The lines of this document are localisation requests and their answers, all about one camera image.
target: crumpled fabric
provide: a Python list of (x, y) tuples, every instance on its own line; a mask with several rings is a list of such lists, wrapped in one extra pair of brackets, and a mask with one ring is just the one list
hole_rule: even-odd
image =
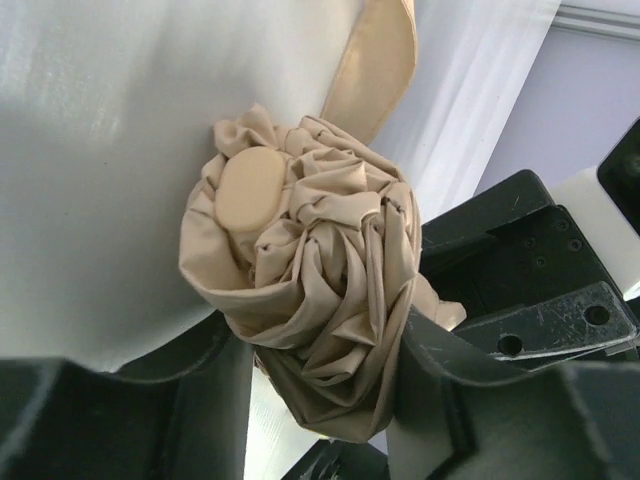
[[(255, 106), (214, 133), (219, 154), (189, 197), (180, 270), (255, 345), (301, 426), (365, 442), (392, 416), (420, 257), (413, 192), (394, 164), (322, 119), (280, 126)], [(256, 146), (286, 161), (279, 208), (259, 231), (232, 233), (216, 221), (216, 189), (227, 160)]]

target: gray wall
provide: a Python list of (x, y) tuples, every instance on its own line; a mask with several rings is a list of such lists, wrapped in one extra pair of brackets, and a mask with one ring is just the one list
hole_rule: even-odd
[(522, 170), (547, 186), (598, 165), (640, 117), (640, 43), (552, 28), (477, 192)]

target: beige button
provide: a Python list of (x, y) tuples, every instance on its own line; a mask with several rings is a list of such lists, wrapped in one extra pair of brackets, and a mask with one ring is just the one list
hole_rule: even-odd
[(230, 158), (216, 192), (218, 223), (231, 232), (258, 230), (275, 215), (285, 179), (285, 160), (275, 150), (252, 147)]

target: beige oval patch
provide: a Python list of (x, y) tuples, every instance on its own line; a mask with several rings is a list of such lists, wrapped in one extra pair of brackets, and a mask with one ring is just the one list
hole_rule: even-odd
[(270, 148), (252, 147), (230, 158), (216, 192), (220, 225), (237, 233), (263, 227), (278, 209), (284, 179), (284, 158)]

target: beige strap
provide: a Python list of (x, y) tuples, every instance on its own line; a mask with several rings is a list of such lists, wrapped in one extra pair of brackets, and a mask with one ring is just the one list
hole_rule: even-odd
[(414, 0), (366, 0), (321, 117), (370, 143), (409, 87), (417, 56)]

